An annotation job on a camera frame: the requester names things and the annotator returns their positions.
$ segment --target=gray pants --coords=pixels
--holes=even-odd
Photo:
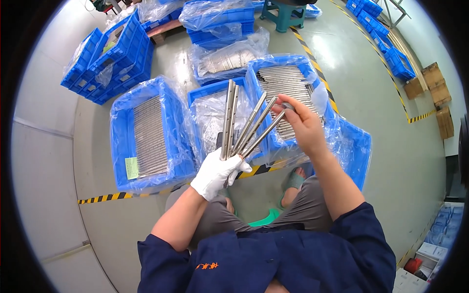
[[[184,185],[169,195],[166,201],[166,210],[176,202],[187,188],[189,188],[189,185]],[[306,179],[290,206],[272,223],[264,227],[273,228],[291,223],[303,223],[306,230],[329,231],[332,219],[325,205],[324,194],[316,176]],[[189,247],[196,249],[200,240],[229,230],[245,232],[258,228],[260,227],[249,226],[229,212],[225,197],[217,195],[208,203]]]

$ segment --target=wooden pallet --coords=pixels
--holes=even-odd
[[[169,30],[175,29],[182,26],[182,24],[179,22],[179,20],[172,20],[168,23],[165,23],[163,25],[157,26],[156,28],[150,30],[147,32],[147,36],[150,38],[150,40],[155,44],[159,45],[161,43],[164,43],[165,38],[166,38],[166,33]]]

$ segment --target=person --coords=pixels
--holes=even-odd
[[[316,175],[286,190],[286,210],[271,224],[250,227],[218,195],[239,170],[210,153],[145,241],[137,243],[138,292],[391,292],[395,256],[373,207],[329,152],[319,117],[294,98],[279,95],[299,147]],[[282,108],[275,105],[279,113]],[[295,176],[305,177],[297,169]]]

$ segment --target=navy blue jacket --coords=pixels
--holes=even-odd
[[[384,293],[396,271],[368,203],[336,219],[330,233],[264,229],[241,238],[228,231],[200,241],[192,255],[151,234],[137,245],[139,293],[263,293],[273,278],[291,293]]]

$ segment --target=red object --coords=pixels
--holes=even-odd
[[[407,261],[406,265],[404,266],[404,269],[413,275],[420,268],[421,265],[422,265],[421,259],[411,258]]]

